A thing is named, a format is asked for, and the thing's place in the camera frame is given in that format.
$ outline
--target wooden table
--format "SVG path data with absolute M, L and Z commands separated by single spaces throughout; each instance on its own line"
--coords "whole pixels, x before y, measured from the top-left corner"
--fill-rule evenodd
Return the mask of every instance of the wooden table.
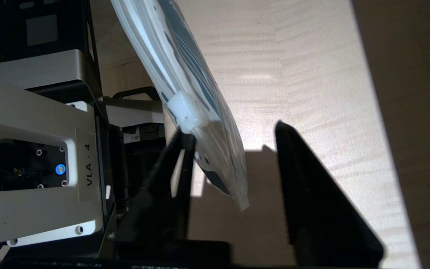
M 110 4 L 92 5 L 105 94 L 150 85 Z M 423 141 L 430 132 L 416 132 L 430 128 L 430 91 L 421 86 L 430 87 L 430 63 L 425 68 L 416 62 L 430 47 L 418 39 L 425 32 L 410 32 L 430 23 L 430 13 L 415 16 L 430 9 L 422 1 L 405 0 L 354 5 L 348 0 L 179 0 L 179 5 L 238 124 L 251 199 L 249 209 L 237 212 L 229 199 L 203 187 L 203 174 L 196 170 L 194 195 L 201 197 L 193 198 L 190 237 L 232 243 L 236 263 L 295 263 L 274 152 L 273 128 L 283 120 L 300 132 L 384 243 L 381 267 L 420 267 L 403 192 L 410 198 L 411 220 L 417 221 L 423 265 L 430 266 L 430 241 L 423 240 L 430 206 L 419 210 L 419 203 L 410 203 L 415 195 L 430 199 L 425 185 L 430 166 L 423 167 L 430 155 L 426 158 L 425 147 L 418 146 L 430 145 Z M 361 37 L 370 41 L 366 53 Z M 396 80 L 392 74 L 399 70 Z M 419 105 L 426 111 L 419 112 Z M 411 120 L 420 114 L 423 121 Z M 390 119 L 387 126 L 383 116 Z M 417 141 L 408 140 L 404 128 Z M 411 184 L 413 177 L 417 181 Z

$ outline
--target transparent plastic bag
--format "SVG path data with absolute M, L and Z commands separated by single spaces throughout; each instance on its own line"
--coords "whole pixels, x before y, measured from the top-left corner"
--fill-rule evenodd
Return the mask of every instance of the transparent plastic bag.
M 197 164 L 215 187 L 246 209 L 240 133 L 177 2 L 111 1 L 172 121 L 196 137 Z

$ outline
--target light wood surface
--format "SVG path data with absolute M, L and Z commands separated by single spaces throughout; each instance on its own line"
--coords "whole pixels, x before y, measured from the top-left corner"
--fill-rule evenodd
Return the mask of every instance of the light wood surface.
M 427 68 L 422 62 L 430 29 L 421 41 L 412 31 L 430 22 L 430 9 L 406 0 L 355 1 L 355 9 L 348 0 L 178 2 L 238 124 L 252 204 L 237 212 L 214 188 L 202 189 L 196 171 L 201 197 L 193 199 L 190 237 L 230 242 L 236 263 L 295 262 L 273 152 L 273 127 L 283 120 L 300 132 L 384 243 L 381 267 L 420 267 L 410 216 L 427 257 L 423 264 L 430 265 L 430 240 L 421 231 L 430 229 L 430 201 L 409 204 L 416 195 L 430 199 L 430 154 L 423 155 L 430 129 L 418 129 L 430 128 L 430 90 L 423 92 L 423 86 L 430 89 L 430 62 Z M 91 3 L 104 93 L 150 85 L 110 3 Z M 412 113 L 428 116 L 416 120 Z M 406 138 L 404 124 L 416 141 Z M 397 146 L 393 153 L 389 142 Z

